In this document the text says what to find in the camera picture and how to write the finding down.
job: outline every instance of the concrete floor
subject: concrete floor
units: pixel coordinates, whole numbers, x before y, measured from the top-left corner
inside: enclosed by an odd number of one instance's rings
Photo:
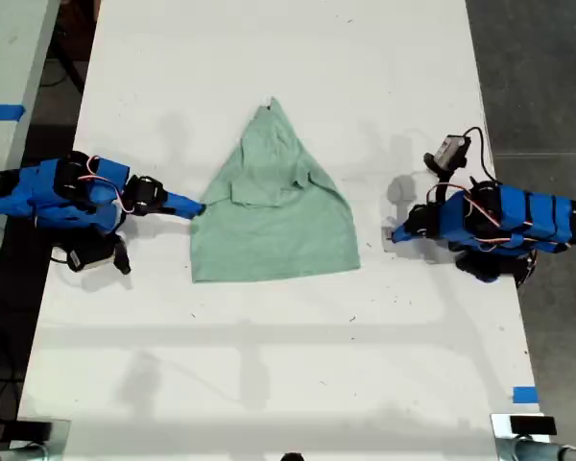
[[[498,178],[576,200],[576,0],[468,0],[468,11]],[[60,72],[48,62],[43,82]],[[73,127],[80,103],[69,81],[42,88],[32,131]],[[576,446],[576,249],[542,255],[519,296],[542,411]]]

